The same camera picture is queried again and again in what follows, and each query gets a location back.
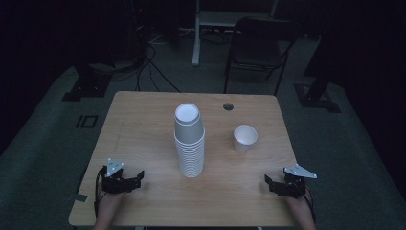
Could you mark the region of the black folding chair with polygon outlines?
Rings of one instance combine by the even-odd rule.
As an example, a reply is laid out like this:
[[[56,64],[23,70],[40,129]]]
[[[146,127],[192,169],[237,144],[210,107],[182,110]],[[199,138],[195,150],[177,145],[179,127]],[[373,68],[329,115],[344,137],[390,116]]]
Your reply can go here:
[[[280,69],[273,95],[282,82],[289,53],[299,38],[299,25],[291,20],[247,16],[235,24],[224,70],[223,92],[228,89],[232,64],[242,69],[267,71],[267,79]]]

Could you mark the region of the black stand base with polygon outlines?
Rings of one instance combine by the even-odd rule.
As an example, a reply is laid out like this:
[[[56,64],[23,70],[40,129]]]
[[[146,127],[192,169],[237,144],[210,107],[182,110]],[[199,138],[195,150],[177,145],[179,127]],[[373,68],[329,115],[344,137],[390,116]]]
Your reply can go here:
[[[322,63],[310,63],[304,72],[306,77],[314,77],[312,84],[295,83],[294,88],[302,107],[324,108],[330,113],[341,110],[327,92],[333,74],[333,67]]]
[[[111,80],[110,74],[98,73],[88,63],[74,65],[78,78],[69,92],[62,98],[64,102],[79,102],[82,98],[103,98]]]

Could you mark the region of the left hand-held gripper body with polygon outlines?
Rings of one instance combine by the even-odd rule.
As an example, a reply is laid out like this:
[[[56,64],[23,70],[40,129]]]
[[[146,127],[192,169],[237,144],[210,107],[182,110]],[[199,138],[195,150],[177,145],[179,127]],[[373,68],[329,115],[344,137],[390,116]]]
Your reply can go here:
[[[137,181],[136,176],[123,178],[124,164],[111,158],[107,159],[107,164],[101,169],[102,189],[110,194],[130,193],[134,183]]]

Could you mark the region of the person's left hand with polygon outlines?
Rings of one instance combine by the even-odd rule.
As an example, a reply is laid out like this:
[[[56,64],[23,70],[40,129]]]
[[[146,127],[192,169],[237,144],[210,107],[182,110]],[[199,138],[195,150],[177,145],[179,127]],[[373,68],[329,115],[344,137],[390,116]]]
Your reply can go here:
[[[102,189],[102,184],[98,185],[97,206],[98,210],[111,210],[120,207],[122,200],[125,197],[125,193],[110,194]]]

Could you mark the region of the single white paper cup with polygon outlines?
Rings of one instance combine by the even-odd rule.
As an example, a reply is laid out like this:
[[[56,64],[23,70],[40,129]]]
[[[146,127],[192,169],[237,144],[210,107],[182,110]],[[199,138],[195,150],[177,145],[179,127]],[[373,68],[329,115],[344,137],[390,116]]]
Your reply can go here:
[[[258,140],[258,133],[248,125],[239,125],[234,130],[234,149],[238,153],[247,153]]]

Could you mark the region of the person's right hand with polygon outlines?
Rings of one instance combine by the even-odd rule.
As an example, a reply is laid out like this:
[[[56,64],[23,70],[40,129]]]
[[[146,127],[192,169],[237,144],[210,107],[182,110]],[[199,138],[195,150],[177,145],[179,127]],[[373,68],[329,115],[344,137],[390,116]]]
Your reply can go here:
[[[312,195],[310,191],[306,191],[303,196],[298,198],[286,196],[285,201],[291,212],[293,210],[304,210],[304,209],[308,209],[310,211],[313,206]]]

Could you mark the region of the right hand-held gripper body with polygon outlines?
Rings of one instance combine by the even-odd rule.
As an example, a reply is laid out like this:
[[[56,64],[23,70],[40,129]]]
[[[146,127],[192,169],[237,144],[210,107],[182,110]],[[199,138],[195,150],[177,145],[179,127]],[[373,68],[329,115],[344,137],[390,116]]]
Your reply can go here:
[[[307,178],[316,179],[318,175],[310,172],[299,164],[284,167],[284,182],[276,182],[273,179],[273,185],[277,190],[278,196],[290,196],[298,198],[305,194]]]

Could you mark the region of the white metal desk frame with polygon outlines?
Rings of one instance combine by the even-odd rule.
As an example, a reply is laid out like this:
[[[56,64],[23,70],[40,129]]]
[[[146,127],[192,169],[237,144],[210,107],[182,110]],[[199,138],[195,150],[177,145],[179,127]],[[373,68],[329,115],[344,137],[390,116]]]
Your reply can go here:
[[[244,16],[259,16],[273,18],[279,0],[271,0],[268,12],[248,12],[244,11],[206,11],[200,9],[200,0],[195,0],[194,14],[194,43],[192,51],[192,66],[196,67],[200,63],[200,34],[201,26],[208,27],[234,27],[237,21]]]

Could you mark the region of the stack of white paper cups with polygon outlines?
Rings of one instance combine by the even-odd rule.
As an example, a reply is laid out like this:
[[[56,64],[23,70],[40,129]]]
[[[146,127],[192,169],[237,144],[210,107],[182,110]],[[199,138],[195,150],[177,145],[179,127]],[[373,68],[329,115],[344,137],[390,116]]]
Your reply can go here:
[[[182,103],[174,112],[174,140],[180,172],[199,176],[204,168],[205,128],[195,104]]]

